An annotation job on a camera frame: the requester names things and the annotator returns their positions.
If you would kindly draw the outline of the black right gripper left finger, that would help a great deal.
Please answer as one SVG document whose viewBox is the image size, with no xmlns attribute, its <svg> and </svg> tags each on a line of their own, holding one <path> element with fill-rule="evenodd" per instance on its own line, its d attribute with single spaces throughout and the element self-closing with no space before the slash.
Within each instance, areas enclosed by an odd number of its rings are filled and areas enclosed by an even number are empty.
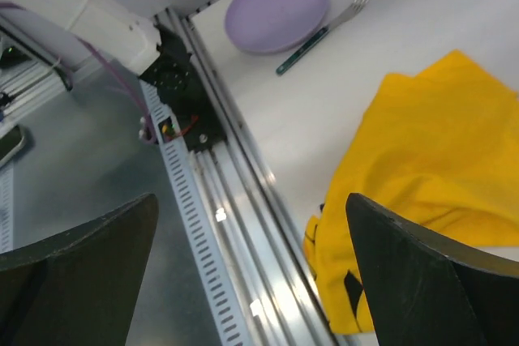
<svg viewBox="0 0 519 346">
<path fill-rule="evenodd" d="M 3 345 L 124 345 L 158 221 L 144 194 L 1 255 Z"/>
</svg>

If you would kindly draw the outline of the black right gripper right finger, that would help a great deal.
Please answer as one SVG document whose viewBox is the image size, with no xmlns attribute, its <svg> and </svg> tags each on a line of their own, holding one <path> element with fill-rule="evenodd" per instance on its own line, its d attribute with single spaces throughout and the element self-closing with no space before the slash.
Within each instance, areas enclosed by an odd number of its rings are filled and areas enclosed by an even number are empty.
<svg viewBox="0 0 519 346">
<path fill-rule="evenodd" d="M 381 345 L 516 345 L 518 263 L 406 220 L 362 194 L 345 213 Z"/>
</svg>

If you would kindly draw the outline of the yellow Pikachu cloth placemat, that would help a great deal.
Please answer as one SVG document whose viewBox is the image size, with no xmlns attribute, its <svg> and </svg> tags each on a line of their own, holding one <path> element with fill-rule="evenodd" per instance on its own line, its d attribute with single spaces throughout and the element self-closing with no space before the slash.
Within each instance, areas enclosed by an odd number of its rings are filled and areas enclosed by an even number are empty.
<svg viewBox="0 0 519 346">
<path fill-rule="evenodd" d="M 341 335 L 374 329 L 345 212 L 352 193 L 469 246 L 516 246 L 517 93 L 459 50 L 413 77 L 385 76 L 303 237 Z"/>
</svg>

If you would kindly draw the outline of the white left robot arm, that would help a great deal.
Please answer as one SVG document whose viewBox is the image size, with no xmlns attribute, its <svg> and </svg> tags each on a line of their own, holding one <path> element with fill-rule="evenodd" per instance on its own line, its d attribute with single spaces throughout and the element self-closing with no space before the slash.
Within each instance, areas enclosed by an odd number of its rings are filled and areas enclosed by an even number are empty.
<svg viewBox="0 0 519 346">
<path fill-rule="evenodd" d="M 136 75 L 160 56 L 154 24 L 114 0 L 7 0 L 117 59 Z"/>
</svg>

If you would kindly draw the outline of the smartphone on metal surface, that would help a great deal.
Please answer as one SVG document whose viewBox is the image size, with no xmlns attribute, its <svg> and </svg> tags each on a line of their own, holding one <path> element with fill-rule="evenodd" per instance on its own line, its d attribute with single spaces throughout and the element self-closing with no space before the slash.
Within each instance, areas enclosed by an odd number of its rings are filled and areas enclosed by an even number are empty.
<svg viewBox="0 0 519 346">
<path fill-rule="evenodd" d="M 24 128 L 18 124 L 1 129 L 1 161 L 0 166 L 6 165 L 26 143 Z"/>
</svg>

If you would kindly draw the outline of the lilac plastic plate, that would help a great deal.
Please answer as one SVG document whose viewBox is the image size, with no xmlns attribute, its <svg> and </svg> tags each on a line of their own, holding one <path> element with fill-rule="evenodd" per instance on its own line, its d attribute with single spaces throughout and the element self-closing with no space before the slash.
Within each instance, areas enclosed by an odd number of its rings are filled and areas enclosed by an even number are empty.
<svg viewBox="0 0 519 346">
<path fill-rule="evenodd" d="M 225 33 L 238 49 L 279 53 L 307 39 L 326 16 L 330 0 L 232 0 Z"/>
</svg>

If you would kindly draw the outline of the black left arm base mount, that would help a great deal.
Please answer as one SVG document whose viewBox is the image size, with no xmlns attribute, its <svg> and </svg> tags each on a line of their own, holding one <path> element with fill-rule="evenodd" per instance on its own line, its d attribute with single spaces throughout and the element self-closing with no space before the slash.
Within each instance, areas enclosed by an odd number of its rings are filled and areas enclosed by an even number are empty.
<svg viewBox="0 0 519 346">
<path fill-rule="evenodd" d="M 226 133 L 182 38 L 161 24 L 156 27 L 159 57 L 139 78 L 152 85 L 161 103 L 171 109 L 187 149 L 205 151 L 225 141 Z"/>
</svg>

